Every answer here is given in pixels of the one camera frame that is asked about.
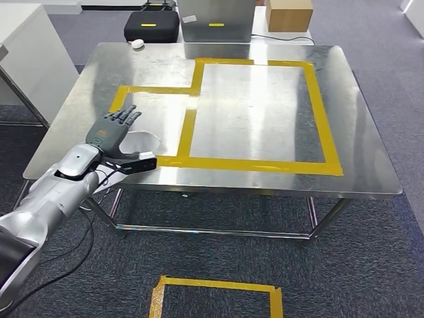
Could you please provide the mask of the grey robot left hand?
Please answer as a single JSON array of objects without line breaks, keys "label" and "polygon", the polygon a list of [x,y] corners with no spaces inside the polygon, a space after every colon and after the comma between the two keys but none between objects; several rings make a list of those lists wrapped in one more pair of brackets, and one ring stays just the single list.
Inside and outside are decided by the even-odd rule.
[{"label": "grey robot left hand", "polygon": [[119,145],[127,136],[130,127],[142,114],[140,111],[134,111],[135,108],[135,105],[131,105],[97,119],[87,133],[85,143],[95,146],[108,158],[137,158],[139,152],[128,154],[119,149]]}]

